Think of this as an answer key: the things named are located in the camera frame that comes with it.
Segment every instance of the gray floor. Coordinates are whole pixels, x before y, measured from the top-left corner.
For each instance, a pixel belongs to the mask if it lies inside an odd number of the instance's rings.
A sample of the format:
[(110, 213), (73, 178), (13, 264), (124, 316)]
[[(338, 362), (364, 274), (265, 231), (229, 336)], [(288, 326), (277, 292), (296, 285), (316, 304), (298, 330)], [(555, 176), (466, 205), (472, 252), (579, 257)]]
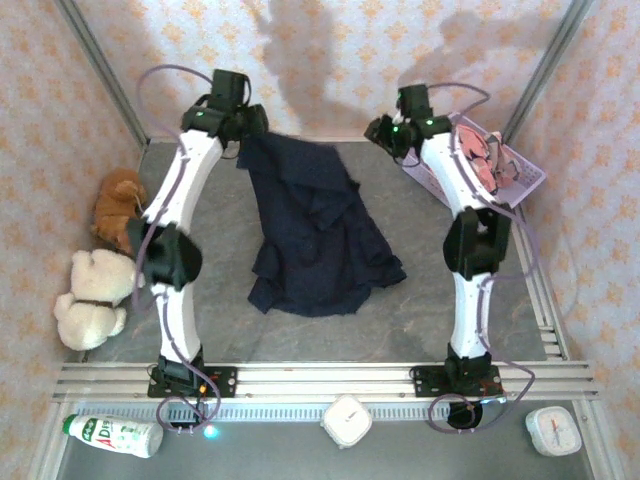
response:
[[(263, 315), (247, 301), (251, 267), (262, 240), (246, 171), (221, 160), (194, 213), (192, 237), (204, 254), (195, 284), (197, 327), (207, 362), (441, 361), (454, 318), (454, 285), (442, 258), (450, 212), (370, 143), (338, 145), (362, 183), (369, 212), (404, 263), (408, 278), (376, 290), (356, 315), (307, 319), (279, 311)], [(175, 145), (152, 143), (140, 175), (153, 196)], [(511, 246), (504, 273), (522, 271)], [(494, 287), (490, 338), (514, 360), (545, 359), (524, 280)], [(153, 362), (160, 349), (157, 313), (131, 312), (125, 330), (90, 352), (89, 361)]]
[[(571, 411), (570, 404), (563, 404)], [(424, 422), (376, 422), (353, 448), (339, 450), (317, 424), (217, 423), (219, 435), (167, 433), (150, 459), (105, 452), (70, 439), (58, 480), (590, 480), (586, 450), (536, 452), (524, 426), (525, 402), (494, 428), (446, 435)], [(487, 421), (492, 419), (487, 412)]]

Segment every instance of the clock face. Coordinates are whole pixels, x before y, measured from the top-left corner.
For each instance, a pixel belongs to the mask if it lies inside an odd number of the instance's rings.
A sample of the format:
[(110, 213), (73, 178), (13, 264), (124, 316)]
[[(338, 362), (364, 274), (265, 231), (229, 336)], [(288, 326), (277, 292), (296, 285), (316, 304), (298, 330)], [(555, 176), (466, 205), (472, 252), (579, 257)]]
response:
[(542, 440), (552, 453), (562, 455), (576, 451), (581, 446), (573, 418), (565, 409), (542, 410), (538, 415), (537, 423)]

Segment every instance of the white alarm clock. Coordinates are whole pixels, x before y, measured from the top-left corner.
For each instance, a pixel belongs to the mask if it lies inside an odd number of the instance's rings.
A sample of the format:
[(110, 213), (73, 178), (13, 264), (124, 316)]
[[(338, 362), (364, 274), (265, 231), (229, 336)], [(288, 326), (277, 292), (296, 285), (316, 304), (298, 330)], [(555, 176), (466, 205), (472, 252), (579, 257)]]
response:
[(533, 445), (542, 455), (561, 457), (582, 448), (580, 431), (566, 408), (555, 406), (534, 410), (526, 418)]

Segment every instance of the stuffed animal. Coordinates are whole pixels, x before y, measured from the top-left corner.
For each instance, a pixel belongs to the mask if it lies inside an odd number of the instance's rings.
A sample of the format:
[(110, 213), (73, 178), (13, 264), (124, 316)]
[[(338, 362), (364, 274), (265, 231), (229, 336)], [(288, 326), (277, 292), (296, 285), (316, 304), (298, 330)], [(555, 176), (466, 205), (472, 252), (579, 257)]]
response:
[[(99, 347), (118, 335), (127, 312), (118, 307), (135, 288), (135, 263), (110, 250), (78, 251), (72, 257), (71, 291), (53, 309), (62, 343), (72, 350)], [(144, 285), (141, 276), (138, 287)]]
[(127, 222), (139, 218), (147, 201), (147, 192), (138, 173), (116, 168), (105, 177), (96, 201), (91, 233), (119, 251), (133, 255)]

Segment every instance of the wall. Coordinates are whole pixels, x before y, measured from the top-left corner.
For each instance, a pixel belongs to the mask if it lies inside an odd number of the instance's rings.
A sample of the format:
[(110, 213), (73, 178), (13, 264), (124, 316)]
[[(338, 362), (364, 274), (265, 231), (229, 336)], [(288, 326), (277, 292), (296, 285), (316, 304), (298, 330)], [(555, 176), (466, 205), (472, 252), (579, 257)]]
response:
[(527, 203), (577, 358), (608, 389), (640, 472), (640, 25), (596, 2), (514, 146), (548, 173)]
[[(504, 128), (569, 0), (78, 0), (132, 104), (149, 67), (178, 63), (207, 75), (240, 70), (274, 130), (362, 137), (394, 108), (398, 84), (457, 80), (495, 95), (472, 118)], [(148, 109), (179, 127), (204, 81), (157, 73)], [(473, 95), (439, 90), (448, 113)], [(161, 132), (146, 123), (150, 136)]]
[(54, 2), (0, 2), (0, 31), (0, 477), (24, 479), (69, 354), (55, 296), (102, 176), (140, 150)]

